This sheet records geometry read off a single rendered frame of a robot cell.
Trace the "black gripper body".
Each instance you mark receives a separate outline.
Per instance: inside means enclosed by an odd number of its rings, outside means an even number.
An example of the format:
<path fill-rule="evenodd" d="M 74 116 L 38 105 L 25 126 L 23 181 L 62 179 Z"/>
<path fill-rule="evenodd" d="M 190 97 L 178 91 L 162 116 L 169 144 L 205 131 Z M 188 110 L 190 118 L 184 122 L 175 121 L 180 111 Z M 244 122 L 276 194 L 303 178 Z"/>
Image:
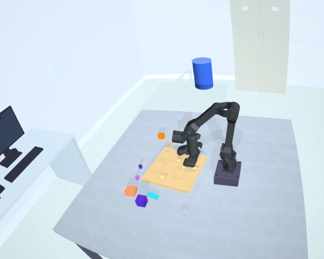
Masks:
<path fill-rule="evenodd" d="M 184 167 L 195 167 L 195 163 L 196 163 L 196 157 L 199 153 L 199 148 L 202 148 L 202 143 L 201 142 L 198 142 L 198 144 L 195 146 L 195 147 L 186 147 L 187 151 L 188 151 L 188 158 L 185 158 L 184 159 L 184 162 L 183 162 L 183 166 Z"/>

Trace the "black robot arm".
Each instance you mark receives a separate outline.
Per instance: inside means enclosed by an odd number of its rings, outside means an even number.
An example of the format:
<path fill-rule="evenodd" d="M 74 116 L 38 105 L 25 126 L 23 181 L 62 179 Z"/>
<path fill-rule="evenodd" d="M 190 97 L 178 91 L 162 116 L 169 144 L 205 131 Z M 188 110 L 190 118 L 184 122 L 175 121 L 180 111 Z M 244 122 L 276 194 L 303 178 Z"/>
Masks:
<path fill-rule="evenodd" d="M 224 110 L 227 109 L 227 110 Z M 196 133 L 197 130 L 206 121 L 218 114 L 227 118 L 227 131 L 225 143 L 222 143 L 219 156 L 223 160 L 223 171 L 234 173 L 236 168 L 236 152 L 233 150 L 232 140 L 235 129 L 235 124 L 239 115 L 240 105 L 236 102 L 221 102 L 213 103 L 204 113 L 195 119 L 190 120 L 184 131 L 173 131 L 172 142 L 183 144 L 187 140 L 188 147 L 195 147 L 201 134 Z M 177 150 L 177 155 L 188 155 L 187 145 L 180 146 Z"/>

